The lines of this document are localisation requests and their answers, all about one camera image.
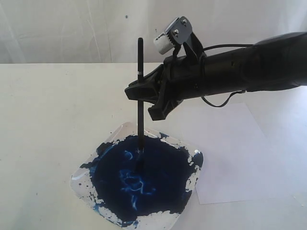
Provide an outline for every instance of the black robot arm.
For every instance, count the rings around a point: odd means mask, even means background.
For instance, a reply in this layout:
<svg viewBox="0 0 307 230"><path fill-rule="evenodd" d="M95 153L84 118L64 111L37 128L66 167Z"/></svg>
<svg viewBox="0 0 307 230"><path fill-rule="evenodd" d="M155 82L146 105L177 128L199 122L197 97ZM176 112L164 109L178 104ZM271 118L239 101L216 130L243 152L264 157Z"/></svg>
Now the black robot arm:
<svg viewBox="0 0 307 230"><path fill-rule="evenodd" d="M188 98L226 92L279 91L307 85L307 33L285 34L206 56L185 17L178 18L168 29L165 34L175 48L173 55L148 74L143 83L135 81L125 89L130 100L154 104L148 109L152 120L165 119ZM177 57L181 45L186 56Z"/></svg>

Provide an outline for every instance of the white wall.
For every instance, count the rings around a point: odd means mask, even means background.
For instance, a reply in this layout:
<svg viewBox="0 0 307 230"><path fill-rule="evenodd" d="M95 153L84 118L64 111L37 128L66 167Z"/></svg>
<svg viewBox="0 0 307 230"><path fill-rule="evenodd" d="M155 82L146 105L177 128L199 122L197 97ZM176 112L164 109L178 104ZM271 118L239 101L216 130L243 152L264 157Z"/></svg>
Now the white wall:
<svg viewBox="0 0 307 230"><path fill-rule="evenodd" d="M307 1L0 0L0 63L135 62L139 36L162 61L153 38L177 16L204 46L254 43L307 30Z"/></svg>

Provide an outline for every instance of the dark blue paint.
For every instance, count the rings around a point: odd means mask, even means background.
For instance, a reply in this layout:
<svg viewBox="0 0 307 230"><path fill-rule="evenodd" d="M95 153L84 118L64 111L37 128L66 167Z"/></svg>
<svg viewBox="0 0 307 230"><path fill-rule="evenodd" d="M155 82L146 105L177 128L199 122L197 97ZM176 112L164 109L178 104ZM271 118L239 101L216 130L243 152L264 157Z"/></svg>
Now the dark blue paint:
<svg viewBox="0 0 307 230"><path fill-rule="evenodd" d="M128 136L118 144L103 143L97 148L98 157L81 168L90 170L98 199L123 222L122 227L136 227L138 216L167 211L181 213L191 191L186 181L194 173L195 165L202 166L202 154L196 154L192 166L184 147L175 148L159 138L145 136L144 168L135 172L137 136Z"/></svg>

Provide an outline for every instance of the white tabletop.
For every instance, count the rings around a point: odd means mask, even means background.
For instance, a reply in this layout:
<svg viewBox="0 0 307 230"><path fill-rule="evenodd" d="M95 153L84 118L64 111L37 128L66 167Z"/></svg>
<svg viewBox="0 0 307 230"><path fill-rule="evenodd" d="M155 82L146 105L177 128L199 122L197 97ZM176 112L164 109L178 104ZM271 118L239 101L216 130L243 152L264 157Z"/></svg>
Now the white tabletop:
<svg viewBox="0 0 307 230"><path fill-rule="evenodd" d="M146 64L145 72L157 65ZM119 229L77 199L69 181L110 132L136 122L136 103L124 93L136 73L136 64L0 65L0 229ZM306 99L300 87L238 95L230 103L244 102L271 144L299 161L307 158ZM186 100L173 113L191 104L206 106ZM145 113L146 127L181 138L176 122L172 114L152 122ZM197 128L201 121L185 122ZM303 230L306 206L307 193L199 205L194 192L173 229Z"/></svg>

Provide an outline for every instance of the black cable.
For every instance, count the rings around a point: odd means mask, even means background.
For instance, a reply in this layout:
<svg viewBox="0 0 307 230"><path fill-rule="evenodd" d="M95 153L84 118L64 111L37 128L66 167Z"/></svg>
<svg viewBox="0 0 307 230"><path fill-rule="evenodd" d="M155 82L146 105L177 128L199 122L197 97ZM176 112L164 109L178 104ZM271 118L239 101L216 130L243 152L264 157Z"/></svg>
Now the black cable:
<svg viewBox="0 0 307 230"><path fill-rule="evenodd" d="M202 100L203 100L204 102L206 102L208 105L210 105L210 106L212 106L212 107L215 107L215 108L221 108L221 107L224 107L224 106L229 102L229 99L230 99L233 95L236 95L236 94L238 94L238 93L245 93L245 92L246 92L246 90L241 90L241 91L237 91L237 92L232 92L232 93L229 95L229 97L227 98L227 100L226 100L223 104L221 104L221 105L214 105L214 104L210 103L209 101L207 101L207 99L206 99L205 97L201 97L201 98L202 98Z"/></svg>
<svg viewBox="0 0 307 230"><path fill-rule="evenodd" d="M203 51L206 51L209 49L223 48L223 47L250 47L250 46L253 46L253 44L222 44L222 45L206 47L203 49Z"/></svg>

